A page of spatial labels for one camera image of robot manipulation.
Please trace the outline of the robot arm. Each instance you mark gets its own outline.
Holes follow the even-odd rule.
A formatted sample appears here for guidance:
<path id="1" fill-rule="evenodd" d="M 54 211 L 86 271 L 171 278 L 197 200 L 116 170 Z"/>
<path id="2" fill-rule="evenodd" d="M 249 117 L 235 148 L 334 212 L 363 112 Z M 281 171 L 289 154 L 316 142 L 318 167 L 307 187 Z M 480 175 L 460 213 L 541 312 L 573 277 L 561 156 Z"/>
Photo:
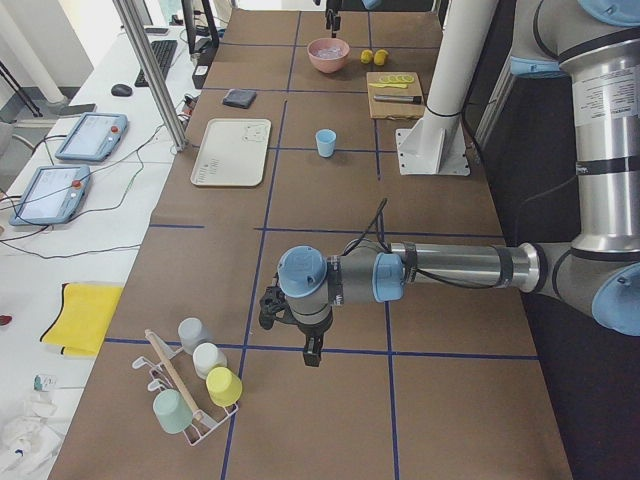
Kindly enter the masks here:
<path id="1" fill-rule="evenodd" d="M 374 10 L 382 4 L 381 0 L 362 0 L 362 5 L 366 10 Z M 325 3 L 325 28 L 330 32 L 332 38 L 337 37 L 341 28 L 340 11 L 343 9 L 342 0 L 327 0 Z"/>
<path id="2" fill-rule="evenodd" d="M 514 287 L 558 299 L 625 335 L 639 332 L 639 5 L 520 1 L 516 76 L 571 79 L 580 233 L 516 247 L 385 243 L 361 236 L 331 257 L 286 251 L 260 301 L 259 322 L 297 327 L 303 359 L 321 361 L 334 307 L 394 301 L 416 281 Z"/>

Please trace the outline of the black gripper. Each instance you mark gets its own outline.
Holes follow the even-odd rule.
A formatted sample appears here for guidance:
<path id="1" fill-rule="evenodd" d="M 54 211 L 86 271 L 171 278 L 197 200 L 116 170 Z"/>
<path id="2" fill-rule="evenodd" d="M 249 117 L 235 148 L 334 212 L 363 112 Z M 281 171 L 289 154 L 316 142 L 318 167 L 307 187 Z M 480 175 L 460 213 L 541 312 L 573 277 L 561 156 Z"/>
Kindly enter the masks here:
<path id="1" fill-rule="evenodd" d="M 330 328 L 330 320 L 324 319 L 316 324 L 298 322 L 297 327 L 305 335 L 303 347 L 304 364 L 308 367 L 319 367 L 322 358 L 324 333 Z"/>
<path id="2" fill-rule="evenodd" d="M 341 18 L 338 14 L 342 9 L 342 4 L 342 0 L 326 0 L 325 3 L 325 26 L 327 30 L 331 30 L 332 38 L 336 38 L 340 30 Z"/>

